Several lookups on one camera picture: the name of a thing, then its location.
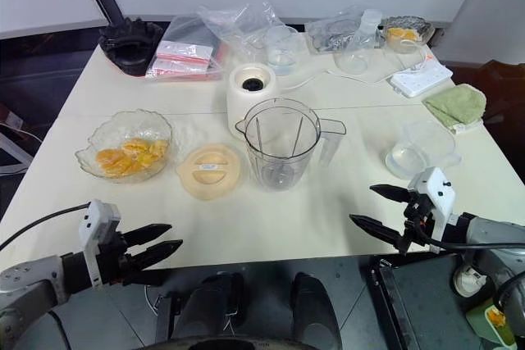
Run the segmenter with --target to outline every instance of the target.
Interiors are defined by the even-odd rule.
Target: white power strip
[[[390,83],[396,92],[402,93],[407,98],[414,98],[451,76],[452,71],[435,58],[428,58],[410,69],[395,73],[390,78]]]

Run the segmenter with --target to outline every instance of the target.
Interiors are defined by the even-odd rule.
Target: green cloth
[[[486,98],[469,84],[461,84],[426,99],[423,104],[445,127],[451,128],[458,123],[469,125],[480,120]]]

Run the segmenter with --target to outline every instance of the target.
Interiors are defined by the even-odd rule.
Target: white table
[[[161,239],[180,238],[184,244],[158,267],[394,252],[358,229],[348,214],[368,215],[403,230],[403,205],[381,198],[368,186],[406,186],[385,168],[382,157],[399,137],[403,123],[433,117],[421,98],[397,96],[388,84],[320,78],[294,91],[294,97],[310,95],[321,103],[310,102],[311,106],[333,107],[317,113],[342,120],[348,134],[330,167],[322,170],[314,157],[293,189],[269,193],[251,179],[244,145],[227,130],[225,109],[219,105],[224,102],[221,83],[149,85],[122,75],[95,51],[13,198],[0,224],[0,239],[50,212],[99,198],[119,207],[120,230],[152,222],[174,226]],[[179,154],[161,174],[142,184],[111,184],[84,173],[74,152],[85,147],[93,130],[112,113],[136,107],[166,116],[183,141]],[[463,161],[445,171],[457,192],[455,211],[525,225],[525,187],[491,136],[481,127],[457,136],[456,142]],[[204,143],[236,148],[245,165],[237,189],[211,202],[187,194],[174,170],[191,149]],[[71,213],[24,234],[0,253],[0,268],[78,251],[82,216],[82,212]]]

